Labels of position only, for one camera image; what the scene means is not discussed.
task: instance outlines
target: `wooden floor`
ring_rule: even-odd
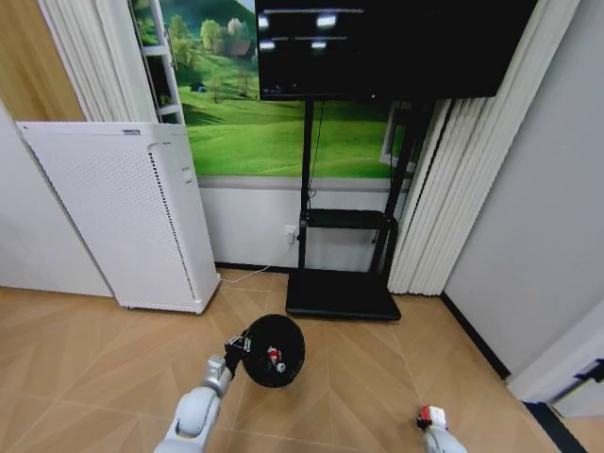
[[[223,283],[201,316],[0,289],[0,451],[153,451],[207,357],[283,313],[286,286],[280,274]],[[266,389],[241,368],[210,452],[422,452],[422,402],[445,408],[470,452],[557,451],[439,299],[397,303],[399,323],[297,320],[300,375]]]
[[[587,451],[604,451],[604,417],[561,418],[561,420]]]

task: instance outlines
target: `black round pad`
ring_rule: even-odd
[[[284,387],[294,380],[304,363],[304,336],[287,316],[267,314],[254,321],[244,333],[250,339],[250,352],[243,367],[255,382],[264,387]],[[279,373],[268,356],[269,347],[278,349],[285,371]]]

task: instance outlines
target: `television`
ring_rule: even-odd
[[[536,0],[256,0],[260,98],[494,96]]]

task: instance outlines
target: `tv stand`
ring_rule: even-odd
[[[313,100],[304,107],[304,152],[300,189],[298,268],[290,273],[285,310],[291,314],[326,318],[396,321],[401,317],[387,281],[392,266],[398,222],[394,210],[405,178],[405,171],[416,143],[428,127],[431,107],[414,103],[407,118],[398,163],[383,212],[379,210],[317,210],[309,208],[310,151]],[[343,272],[306,268],[307,228],[352,228],[377,231],[376,248],[369,272]]]

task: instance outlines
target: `sky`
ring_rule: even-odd
[[[255,5],[254,5],[254,0],[237,0],[237,1],[252,12],[254,12],[256,10]]]

